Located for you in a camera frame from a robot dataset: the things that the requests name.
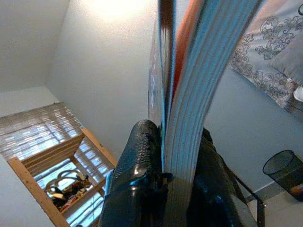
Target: paisley pattern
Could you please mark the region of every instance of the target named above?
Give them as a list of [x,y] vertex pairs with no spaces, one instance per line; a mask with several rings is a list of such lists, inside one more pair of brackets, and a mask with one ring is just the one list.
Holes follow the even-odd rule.
[[260,33],[245,34],[242,37],[229,62],[232,69],[246,77],[286,110],[290,106],[297,84],[269,66],[267,60],[284,50],[302,30],[303,17],[287,17],[281,21],[277,17],[269,17],[262,23]]
[[270,17],[261,25],[260,31],[263,39],[268,40],[267,45],[258,46],[255,51],[263,55],[264,60],[270,60],[277,56],[296,34],[303,29],[303,17],[295,16],[279,21],[277,17]]

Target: white wall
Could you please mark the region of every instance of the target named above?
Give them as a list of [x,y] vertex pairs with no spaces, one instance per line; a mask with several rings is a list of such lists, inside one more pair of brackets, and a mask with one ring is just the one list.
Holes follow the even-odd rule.
[[[0,117],[58,102],[46,87],[0,93]],[[48,216],[0,155],[0,226],[53,227]]]
[[0,92],[42,86],[69,0],[0,0]]
[[45,87],[0,93],[0,117],[58,102]]
[[262,168],[275,153],[291,149],[303,157],[303,122],[229,67],[216,90],[205,127],[217,152],[253,190],[272,182]]
[[149,55],[156,1],[73,0],[46,86],[120,157],[133,125],[147,115]]

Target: floor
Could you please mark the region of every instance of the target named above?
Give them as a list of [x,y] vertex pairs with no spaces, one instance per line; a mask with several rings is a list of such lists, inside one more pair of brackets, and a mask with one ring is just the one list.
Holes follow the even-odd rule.
[[[265,204],[266,227],[303,227],[303,202],[295,200],[287,192],[268,199]],[[249,207],[254,215],[255,202],[249,203]]]

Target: items on shelf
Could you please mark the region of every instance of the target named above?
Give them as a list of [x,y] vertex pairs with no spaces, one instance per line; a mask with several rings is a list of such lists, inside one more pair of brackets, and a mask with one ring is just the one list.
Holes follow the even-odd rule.
[[[70,173],[76,173],[76,177],[67,176]],[[65,179],[72,179],[75,182],[63,190],[60,190],[59,182]],[[71,206],[78,198],[82,197],[91,185],[88,175],[84,176],[78,170],[65,170],[60,172],[57,178],[47,183],[45,192],[52,199],[57,209],[63,211]]]

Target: pillow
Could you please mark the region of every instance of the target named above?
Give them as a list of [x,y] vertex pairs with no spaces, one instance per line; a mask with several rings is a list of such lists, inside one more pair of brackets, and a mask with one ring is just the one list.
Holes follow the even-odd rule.
[[303,31],[302,0],[266,0],[239,41],[229,66],[288,110],[297,85],[270,65]]
[[297,34],[291,43],[271,60],[270,65],[303,85],[303,33]]

